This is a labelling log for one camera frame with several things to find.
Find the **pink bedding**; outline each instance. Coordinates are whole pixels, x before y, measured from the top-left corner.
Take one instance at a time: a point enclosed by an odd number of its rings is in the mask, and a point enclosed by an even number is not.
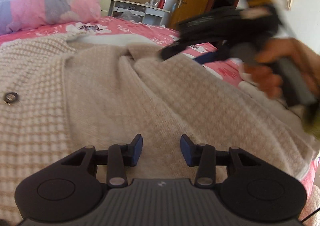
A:
[[[142,23],[124,21],[113,17],[103,17],[95,23],[68,23],[62,25],[43,26],[38,29],[19,31],[13,34],[0,36],[0,45],[16,39],[36,38],[57,33],[77,32],[86,30],[92,35],[106,34],[136,34],[147,37],[158,45],[166,46],[171,44],[178,37],[178,32],[159,26],[150,26]],[[205,52],[215,51],[210,43],[189,47],[184,51],[190,57],[197,57]],[[242,81],[238,71],[236,60],[228,60],[225,62],[215,62],[205,64],[205,67],[218,78],[238,86]],[[318,161],[313,161],[305,178],[301,181],[307,190],[308,197],[311,194],[313,181],[315,178]]]

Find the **red thermos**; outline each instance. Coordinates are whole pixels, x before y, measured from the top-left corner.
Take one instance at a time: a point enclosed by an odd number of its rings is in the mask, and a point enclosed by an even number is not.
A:
[[[158,8],[163,9],[164,8],[164,4],[167,0],[160,0],[159,4],[158,4]]]

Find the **gray ribbed surface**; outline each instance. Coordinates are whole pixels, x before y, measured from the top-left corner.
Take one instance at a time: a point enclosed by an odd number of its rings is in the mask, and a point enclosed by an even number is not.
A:
[[[213,191],[193,187],[188,179],[135,179],[124,189],[109,191],[92,213],[73,222],[21,226],[263,226],[226,210]],[[302,225],[298,221],[273,224]]]

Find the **beige sweater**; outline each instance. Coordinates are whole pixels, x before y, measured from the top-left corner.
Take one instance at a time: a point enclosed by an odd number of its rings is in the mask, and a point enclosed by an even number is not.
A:
[[[70,47],[56,35],[0,49],[0,218],[21,219],[14,202],[25,177],[85,145],[107,149],[140,133],[144,146],[128,177],[193,178],[182,134],[218,150],[239,146],[301,178],[315,151],[249,96],[180,54],[158,60],[158,46]],[[103,180],[103,171],[99,178]],[[226,177],[217,169],[217,179]]]

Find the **white table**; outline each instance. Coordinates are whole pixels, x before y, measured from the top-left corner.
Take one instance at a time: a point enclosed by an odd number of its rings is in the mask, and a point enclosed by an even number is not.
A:
[[[140,10],[138,10],[138,11],[137,10],[129,10],[129,9],[118,7],[121,4],[126,7],[131,5],[131,6],[139,8]],[[111,0],[111,7],[109,10],[110,16],[113,16],[114,12],[118,12],[118,13],[130,12],[134,15],[141,16],[142,23],[146,23],[148,16],[153,16],[153,18],[154,18],[153,25],[156,25],[156,26],[163,25],[163,21],[164,21],[163,17],[166,14],[170,13],[170,11],[160,9],[157,7],[153,7],[153,6],[147,6],[144,4],[133,3],[133,2],[125,1],[125,0]]]

